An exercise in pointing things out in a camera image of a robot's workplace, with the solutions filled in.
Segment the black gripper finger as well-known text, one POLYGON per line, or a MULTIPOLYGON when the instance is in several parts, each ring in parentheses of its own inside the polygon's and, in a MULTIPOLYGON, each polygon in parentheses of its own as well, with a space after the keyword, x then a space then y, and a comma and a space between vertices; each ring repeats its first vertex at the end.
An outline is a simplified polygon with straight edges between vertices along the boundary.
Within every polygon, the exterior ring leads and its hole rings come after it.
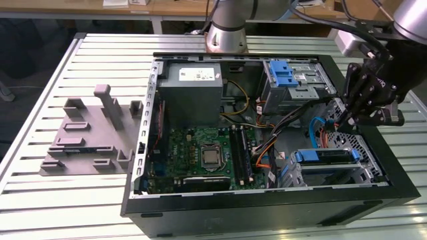
POLYGON ((363 109, 354 117, 353 120, 357 125, 363 126, 403 126, 406 119, 399 104, 394 101, 391 104, 363 109))
POLYGON ((354 132, 357 125, 366 125, 369 122, 373 112, 369 101, 375 91, 371 80, 373 75, 369 69, 358 63, 350 63, 342 97, 345 111, 336 120, 338 132, 354 132))

